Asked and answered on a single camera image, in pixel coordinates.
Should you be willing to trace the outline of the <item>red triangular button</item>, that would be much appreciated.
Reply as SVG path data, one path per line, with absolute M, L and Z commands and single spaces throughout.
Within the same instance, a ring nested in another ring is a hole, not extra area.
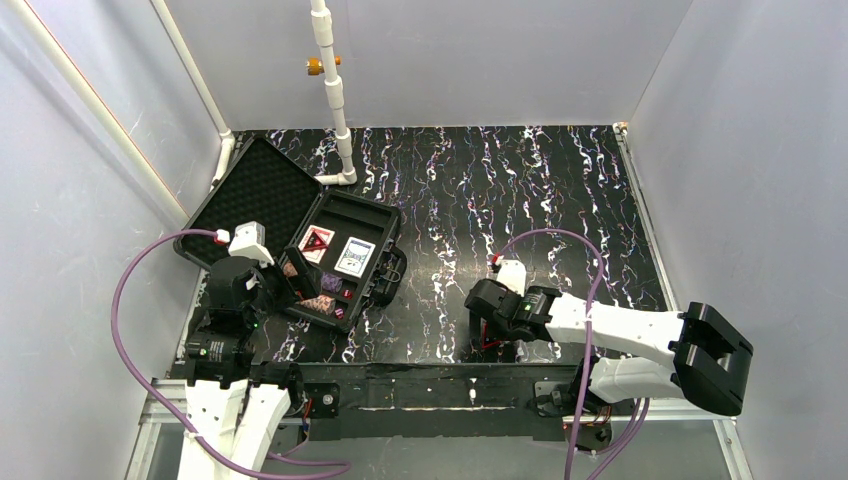
M 481 349 L 487 350 L 490 348 L 494 348 L 499 346 L 501 343 L 501 340 L 494 338 L 489 334 L 489 324 L 487 322 L 483 322 L 481 327 L 480 338 Z
M 329 246 L 333 232 L 322 229 L 309 230 L 304 239 L 301 241 L 300 250 L 302 252 L 315 252 L 326 250 Z

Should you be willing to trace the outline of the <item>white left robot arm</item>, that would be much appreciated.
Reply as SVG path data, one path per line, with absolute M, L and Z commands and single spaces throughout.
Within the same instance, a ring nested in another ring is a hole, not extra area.
M 298 366 L 256 359 L 251 337 L 266 314 L 319 294 L 321 273 L 295 246 L 281 260 L 257 252 L 210 268 L 199 326 L 185 343 L 181 479 L 253 479 L 288 413 L 311 404 Z

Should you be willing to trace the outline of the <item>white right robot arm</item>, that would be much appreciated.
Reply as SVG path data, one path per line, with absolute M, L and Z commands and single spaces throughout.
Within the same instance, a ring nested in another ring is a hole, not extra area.
M 549 287 L 532 286 L 520 295 L 484 279 L 465 306 L 507 341 L 590 342 L 620 352 L 619 359 L 591 361 L 589 373 L 578 376 L 577 386 L 585 386 L 592 401 L 681 398 L 716 415 L 743 410 L 754 348 L 708 304 L 639 311 L 588 303 Z

